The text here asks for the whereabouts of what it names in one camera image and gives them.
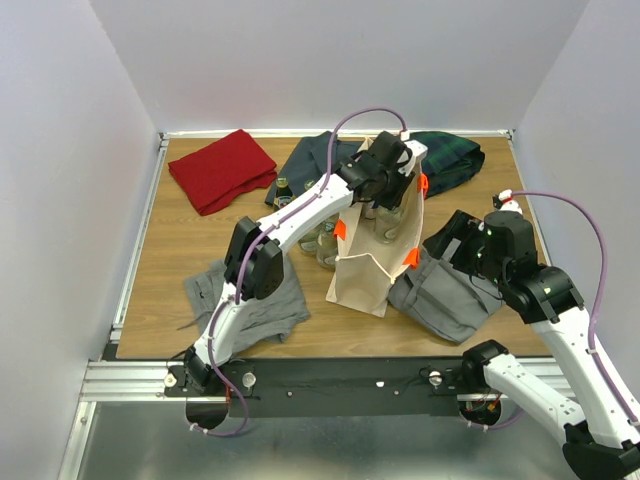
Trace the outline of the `beige canvas tote bag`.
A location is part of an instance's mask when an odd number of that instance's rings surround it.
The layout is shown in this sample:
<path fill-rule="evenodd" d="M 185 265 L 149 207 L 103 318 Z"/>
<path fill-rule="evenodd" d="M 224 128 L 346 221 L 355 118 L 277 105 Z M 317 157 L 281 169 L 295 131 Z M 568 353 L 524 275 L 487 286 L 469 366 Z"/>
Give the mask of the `beige canvas tote bag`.
<path fill-rule="evenodd" d="M 404 216 L 394 242 L 384 244 L 375 239 L 375 219 L 362 216 L 362 207 L 371 203 L 357 202 L 339 214 L 335 229 L 338 254 L 327 301 L 378 317 L 385 315 L 391 287 L 407 269 L 416 268 L 420 258 L 418 243 L 428 186 L 421 163 L 414 171 L 400 205 Z"/>

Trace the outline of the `green Perrier bottle red label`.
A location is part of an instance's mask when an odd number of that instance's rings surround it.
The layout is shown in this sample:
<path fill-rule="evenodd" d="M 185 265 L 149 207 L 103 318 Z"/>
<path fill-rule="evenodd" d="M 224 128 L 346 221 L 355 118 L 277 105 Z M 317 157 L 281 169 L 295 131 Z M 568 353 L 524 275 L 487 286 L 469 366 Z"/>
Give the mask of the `green Perrier bottle red label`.
<path fill-rule="evenodd" d="M 275 185 L 276 192 L 273 199 L 273 210 L 278 211 L 290 204 L 295 196 L 286 177 L 277 177 Z"/>

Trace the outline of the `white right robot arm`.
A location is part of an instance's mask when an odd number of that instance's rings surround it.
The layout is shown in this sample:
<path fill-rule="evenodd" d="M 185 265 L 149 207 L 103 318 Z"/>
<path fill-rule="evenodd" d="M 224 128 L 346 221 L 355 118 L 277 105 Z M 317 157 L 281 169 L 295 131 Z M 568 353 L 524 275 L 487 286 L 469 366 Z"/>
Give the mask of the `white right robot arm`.
<path fill-rule="evenodd" d="M 607 380 L 600 372 L 608 361 L 588 333 L 584 301 L 562 269 L 538 262 L 531 223 L 518 211 L 494 211 L 483 219 L 456 211 L 423 245 L 432 258 L 449 253 L 454 269 L 496 286 L 546 344 L 573 394 L 540 380 L 494 340 L 464 353 L 462 384 L 514 401 L 559 443 L 578 478 L 638 478 L 639 431 L 623 409 L 635 399 L 618 376 Z"/>

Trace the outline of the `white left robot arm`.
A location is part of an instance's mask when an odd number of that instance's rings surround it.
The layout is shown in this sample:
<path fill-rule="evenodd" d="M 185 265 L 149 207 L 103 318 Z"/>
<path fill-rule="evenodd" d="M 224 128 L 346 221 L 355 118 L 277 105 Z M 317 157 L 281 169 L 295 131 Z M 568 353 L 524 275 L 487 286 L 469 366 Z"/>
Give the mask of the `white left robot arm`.
<path fill-rule="evenodd" d="M 222 380 L 220 366 L 232 356 L 244 320 L 242 312 L 272 295 L 284 278 L 288 251 L 321 221 L 355 203 L 398 207 L 417 186 L 427 147 L 383 131 L 367 148 L 330 164 L 327 173 L 285 207 L 235 226 L 224 260 L 221 295 L 204 333 L 189 347 L 183 365 L 188 384 L 201 395 L 214 393 Z"/>

